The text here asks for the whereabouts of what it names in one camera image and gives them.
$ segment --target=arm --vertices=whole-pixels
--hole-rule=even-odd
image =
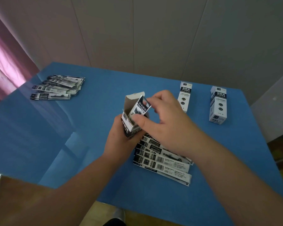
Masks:
[[[140,115],[133,120],[170,151],[193,159],[235,224],[283,225],[283,198],[201,131],[169,91],[147,100],[160,123]]]
[[[124,134],[121,115],[118,115],[109,132],[103,155],[33,207],[20,213],[9,225],[79,225],[144,133],[140,131],[128,139]]]

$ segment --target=person's left arm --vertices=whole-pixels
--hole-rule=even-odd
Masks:
[[[131,139],[127,138],[121,114],[115,117],[103,155],[47,197],[21,212],[8,225],[79,225],[144,134],[142,130]]]

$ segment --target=person's right hand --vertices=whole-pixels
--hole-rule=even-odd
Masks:
[[[132,119],[168,150],[189,157],[189,150],[197,146],[194,142],[204,133],[185,114],[170,91],[160,91],[147,100],[159,114],[160,123],[139,114]]]

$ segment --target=person's left hand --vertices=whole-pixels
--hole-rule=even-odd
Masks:
[[[145,133],[141,130],[129,139],[125,135],[122,115],[117,115],[109,132],[102,157],[105,157],[110,163],[120,166],[129,158],[132,150]]]

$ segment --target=gray shoe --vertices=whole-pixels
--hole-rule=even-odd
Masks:
[[[126,215],[125,215],[124,209],[117,208],[117,209],[114,211],[112,217],[113,217],[113,218],[120,219],[121,221],[123,221],[123,222],[125,223]]]

